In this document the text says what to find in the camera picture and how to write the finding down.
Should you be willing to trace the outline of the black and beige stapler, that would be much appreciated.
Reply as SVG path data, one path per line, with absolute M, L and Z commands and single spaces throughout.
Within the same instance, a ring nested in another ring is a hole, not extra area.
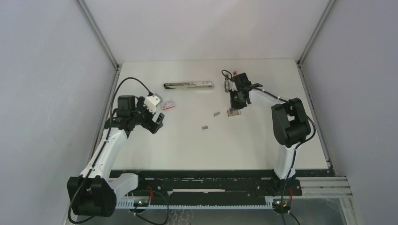
M 175 89 L 213 89 L 214 84 L 211 81 L 202 82 L 175 82 L 175 83 L 164 83 L 163 87 L 167 90 Z

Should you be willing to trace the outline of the small brown stapler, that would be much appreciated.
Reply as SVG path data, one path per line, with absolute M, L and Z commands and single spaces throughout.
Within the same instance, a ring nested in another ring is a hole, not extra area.
M 224 90 L 225 92 L 229 92 L 230 91 L 230 78 L 228 75 L 223 75 L 225 77 L 225 81 L 224 81 Z

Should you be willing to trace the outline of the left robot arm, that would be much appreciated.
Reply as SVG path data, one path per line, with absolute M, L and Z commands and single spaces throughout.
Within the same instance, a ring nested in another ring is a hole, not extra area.
M 67 182 L 69 215 L 109 217 L 117 202 L 130 191 L 135 195 L 146 191 L 147 183 L 134 173 L 120 175 L 113 181 L 109 178 L 117 155 L 136 126 L 152 134 L 163 126 L 163 113 L 154 119 L 157 106 L 161 103 L 162 98 L 158 94 L 118 97 L 117 107 L 104 125 L 100 145 L 81 173 L 70 177 Z

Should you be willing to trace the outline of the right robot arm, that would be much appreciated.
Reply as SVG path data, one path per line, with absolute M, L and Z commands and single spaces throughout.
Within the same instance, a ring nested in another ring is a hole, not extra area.
M 225 90 L 230 95 L 230 113 L 249 104 L 270 107 L 273 134 L 280 146 L 274 167 L 277 179 L 271 182 L 271 188 L 275 194 L 284 195 L 290 189 L 288 180 L 295 176 L 298 150 L 316 133 L 314 122 L 306 114 L 301 99 L 286 100 L 272 94 L 261 84 L 249 81 L 246 73 L 234 75 L 222 70 L 222 75 Z

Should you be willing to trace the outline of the red white staple box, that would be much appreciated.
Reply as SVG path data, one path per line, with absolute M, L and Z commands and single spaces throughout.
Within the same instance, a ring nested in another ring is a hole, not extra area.
M 173 100 L 166 101 L 166 102 L 163 102 L 161 104 L 161 109 L 162 110 L 167 110 L 167 109 L 171 109 L 171 108 L 174 108 L 174 107 L 175 107 L 175 103 L 174 103 Z

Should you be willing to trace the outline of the left green circuit board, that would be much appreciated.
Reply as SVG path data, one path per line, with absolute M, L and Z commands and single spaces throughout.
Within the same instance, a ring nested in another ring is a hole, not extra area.
M 135 200 L 133 203 L 133 207 L 147 207 L 149 205 L 148 200 Z

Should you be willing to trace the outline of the green circuit board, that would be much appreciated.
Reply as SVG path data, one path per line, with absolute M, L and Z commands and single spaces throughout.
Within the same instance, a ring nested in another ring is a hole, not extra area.
M 135 200 L 133 203 L 133 207 L 147 207 L 149 205 L 148 200 Z
M 272 210 L 278 214 L 286 214 L 289 213 L 292 207 L 292 201 L 290 200 L 283 200 L 274 199 L 272 203 Z

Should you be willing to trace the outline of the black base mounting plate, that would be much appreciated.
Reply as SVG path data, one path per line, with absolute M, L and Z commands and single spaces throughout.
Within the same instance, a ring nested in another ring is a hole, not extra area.
M 175 198 L 219 197 L 280 197 L 289 199 L 290 194 L 302 195 L 300 181 L 285 185 L 276 181 L 270 169 L 266 170 L 113 170 L 111 178 L 123 173 L 138 175 L 138 187 L 129 197 L 148 196 L 163 200 Z

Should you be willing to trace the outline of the right green circuit board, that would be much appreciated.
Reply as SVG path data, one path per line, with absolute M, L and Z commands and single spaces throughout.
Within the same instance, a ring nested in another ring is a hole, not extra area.
M 292 201 L 290 200 L 283 200 L 274 199 L 272 203 L 272 210 L 278 214 L 286 214 L 289 213 L 292 207 Z

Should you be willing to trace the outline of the right corner frame post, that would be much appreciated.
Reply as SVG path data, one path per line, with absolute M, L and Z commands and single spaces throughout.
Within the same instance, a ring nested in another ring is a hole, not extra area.
M 304 64 L 306 58 L 309 55 L 309 52 L 311 51 L 312 46 L 314 45 L 314 43 L 317 40 L 317 37 L 319 36 L 323 26 L 326 23 L 326 20 L 329 18 L 330 13 L 332 12 L 332 10 L 334 9 L 336 3 L 338 1 L 337 0 L 329 0 L 326 7 L 324 8 L 320 19 L 318 20 L 315 29 L 313 30 L 310 39 L 308 40 L 307 44 L 305 45 L 305 48 L 302 52 L 302 54 L 300 55 L 299 60 L 297 61 L 297 66 L 298 67 L 302 67 L 302 65 Z

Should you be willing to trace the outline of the corner frame post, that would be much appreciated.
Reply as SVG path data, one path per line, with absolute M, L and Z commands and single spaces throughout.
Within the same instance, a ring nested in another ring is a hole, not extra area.
M 102 31 L 100 30 L 93 14 L 91 13 L 87 3 L 85 0 L 75 0 L 75 3 L 79 10 L 81 11 L 83 18 L 86 20 L 90 30 L 92 31 L 94 37 L 96 38 L 97 42 L 99 43 L 102 51 L 104 52 L 105 56 L 107 57 L 108 61 L 112 65 L 114 72 L 112 75 L 112 84 L 116 83 L 117 80 L 117 72 L 119 69 L 119 64 L 116 61 L 114 54 L 111 51 L 111 48 L 108 42 L 105 39 Z
M 300 55 L 299 60 L 297 61 L 297 66 L 298 67 L 302 67 L 302 65 L 304 64 L 306 58 L 309 55 L 309 52 L 311 51 L 312 46 L 314 45 L 314 43 L 317 40 L 317 37 L 319 36 L 323 26 L 326 23 L 326 20 L 329 18 L 330 13 L 332 12 L 332 10 L 334 9 L 336 3 L 338 1 L 337 0 L 329 0 L 326 7 L 324 8 L 320 19 L 318 20 L 315 29 L 313 30 L 310 39 L 308 40 L 307 44 L 305 45 L 305 48 L 302 52 L 302 54 Z

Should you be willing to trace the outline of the aluminium frame rail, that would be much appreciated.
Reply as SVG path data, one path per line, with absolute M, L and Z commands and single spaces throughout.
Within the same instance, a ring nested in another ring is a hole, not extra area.
M 298 178 L 302 195 L 299 199 L 310 198 L 353 198 L 346 177 L 307 177 Z

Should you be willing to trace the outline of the left corner frame post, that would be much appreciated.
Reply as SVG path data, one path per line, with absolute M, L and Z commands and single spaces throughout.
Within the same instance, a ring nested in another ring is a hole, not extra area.
M 108 61 L 112 65 L 114 72 L 112 75 L 112 84 L 116 83 L 117 80 L 117 72 L 119 69 L 119 64 L 116 61 L 114 54 L 111 51 L 111 48 L 108 42 L 105 39 L 102 31 L 100 30 L 93 14 L 91 13 L 87 3 L 85 0 L 75 0 L 75 3 L 79 10 L 81 11 L 83 18 L 86 20 L 90 30 L 92 31 L 94 37 L 96 38 L 97 42 L 99 43 L 102 51 L 104 52 L 105 56 L 107 57 Z

